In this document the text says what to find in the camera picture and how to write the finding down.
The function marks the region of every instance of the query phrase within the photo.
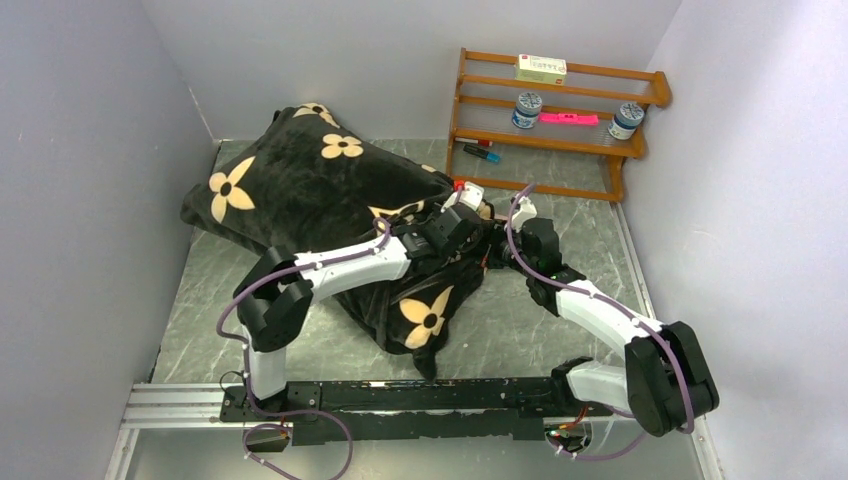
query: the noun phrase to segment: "marker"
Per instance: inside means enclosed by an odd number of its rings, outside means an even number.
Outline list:
[[[598,124],[597,115],[577,115],[575,113],[543,113],[539,115],[542,123],[563,123],[566,125],[589,125]]]
[[[500,156],[495,155],[494,153],[486,150],[485,148],[480,148],[475,145],[466,145],[462,147],[462,149],[470,153],[471,155],[474,155],[475,157],[480,157],[483,160],[486,160],[487,162],[500,163],[501,161]]]
[[[474,140],[473,138],[462,138],[462,137],[456,137],[456,138],[454,138],[454,140],[456,140],[457,142],[462,142],[462,143],[473,143],[475,145],[482,145],[484,147],[491,147],[492,146],[491,140]]]

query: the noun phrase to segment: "black blanket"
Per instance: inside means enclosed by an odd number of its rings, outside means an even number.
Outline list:
[[[270,246],[325,251],[374,238],[375,216],[393,225],[422,222],[453,189],[446,175],[359,139],[324,106],[305,104],[277,111],[259,139],[192,188],[181,218],[256,254]],[[478,213],[493,216],[489,204]],[[421,375],[433,380],[449,320],[483,281],[484,254],[476,249],[433,275],[335,298],[380,348],[412,353]]]

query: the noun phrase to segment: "pink highlighter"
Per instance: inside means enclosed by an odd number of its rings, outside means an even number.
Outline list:
[[[540,113],[539,121],[542,123],[594,126],[598,124],[598,116],[577,115],[576,113]]]

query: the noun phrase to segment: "flower pattern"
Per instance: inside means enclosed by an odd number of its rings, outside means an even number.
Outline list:
[[[370,207],[370,206],[368,207],[368,209],[371,210],[371,214],[374,215],[374,218],[383,217],[386,220],[390,220],[395,215],[404,215],[403,219],[406,221],[406,223],[410,223],[415,218],[413,216],[414,213],[418,213],[418,212],[424,210],[424,200],[419,200],[415,203],[410,203],[409,205],[404,205],[404,206],[402,206],[400,208],[396,208],[394,210],[389,210],[389,209],[380,208],[380,207]],[[383,232],[383,225],[380,224],[377,227],[377,230],[380,233],[382,233]]]
[[[335,133],[324,135],[324,143],[327,144],[321,150],[321,156],[326,159],[337,158],[344,154],[345,157],[354,158],[362,155],[362,141],[356,137],[343,137]]]
[[[253,210],[253,200],[250,195],[238,186],[247,169],[253,164],[256,157],[244,159],[241,163],[235,166],[229,175],[224,175],[222,172],[217,172],[209,177],[209,189],[215,193],[212,198],[212,218],[218,223],[224,221],[224,216],[227,214],[227,206],[237,208],[239,210]]]
[[[433,305],[415,300],[414,298],[404,298],[400,301],[400,311],[407,320],[416,324],[416,327],[409,332],[404,345],[409,349],[421,348],[427,344],[431,335],[439,335],[442,331],[442,325],[445,323],[445,307],[450,299],[450,292],[453,290],[453,285],[446,288],[433,301]]]
[[[327,107],[320,103],[304,103],[297,109],[296,112],[294,112],[292,118],[299,117],[301,115],[318,115],[330,125],[336,128],[341,128],[339,127],[339,124],[336,123],[336,120],[333,119],[333,116],[330,115],[330,111],[327,110]]]

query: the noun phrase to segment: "jar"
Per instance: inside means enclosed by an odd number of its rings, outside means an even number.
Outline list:
[[[542,111],[542,97],[533,92],[524,92],[518,96],[512,111],[512,124],[518,128],[533,128]]]
[[[636,131],[636,127],[645,118],[645,111],[635,103],[625,103],[615,112],[608,128],[610,135],[619,139],[627,140]]]

